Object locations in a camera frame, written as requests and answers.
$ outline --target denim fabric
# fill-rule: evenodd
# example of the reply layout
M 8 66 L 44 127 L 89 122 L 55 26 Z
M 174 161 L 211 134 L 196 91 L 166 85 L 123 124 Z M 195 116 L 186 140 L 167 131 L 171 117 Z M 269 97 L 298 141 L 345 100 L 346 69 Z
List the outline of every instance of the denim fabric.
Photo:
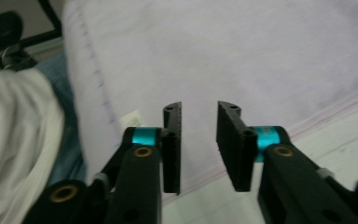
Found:
M 39 63 L 35 68 L 40 70 L 51 82 L 63 112 L 65 124 L 62 142 L 54 167 L 48 179 L 47 187 L 64 179 L 85 180 L 86 165 L 83 161 L 77 117 L 74 106 L 74 95 L 66 72 L 64 53 Z

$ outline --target white fabric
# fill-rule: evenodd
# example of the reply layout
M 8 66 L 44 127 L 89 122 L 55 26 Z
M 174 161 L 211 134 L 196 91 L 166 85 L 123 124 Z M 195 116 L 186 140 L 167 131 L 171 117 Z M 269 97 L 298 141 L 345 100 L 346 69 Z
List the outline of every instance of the white fabric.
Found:
M 89 181 L 134 110 L 183 102 L 186 191 L 225 170 L 218 100 L 290 134 L 358 102 L 358 1 L 70 0 L 63 25 Z
M 63 113 L 36 69 L 0 71 L 0 223 L 21 223 L 46 185 Z

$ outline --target screw hole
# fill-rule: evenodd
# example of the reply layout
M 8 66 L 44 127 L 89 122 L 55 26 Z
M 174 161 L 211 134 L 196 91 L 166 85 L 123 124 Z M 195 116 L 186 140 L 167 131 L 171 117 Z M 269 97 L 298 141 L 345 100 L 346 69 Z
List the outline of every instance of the screw hole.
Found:
M 293 156 L 293 151 L 286 147 L 275 147 L 275 152 L 284 157 Z
M 135 149 L 133 151 L 133 154 L 136 157 L 147 157 L 152 154 L 152 149 L 150 149 L 148 147 L 140 147 L 140 148 Z
M 62 186 L 51 193 L 50 200 L 54 203 L 63 203 L 74 198 L 77 192 L 78 188 L 75 185 Z
M 139 219 L 139 212 L 135 209 L 128 210 L 124 213 L 123 219 L 125 222 L 132 223 Z
M 333 222 L 341 221 L 341 217 L 339 216 L 339 214 L 337 214 L 335 211 L 332 211 L 329 209 L 322 210 L 322 215 L 324 215 L 325 218 L 327 218 L 328 220 L 333 221 Z

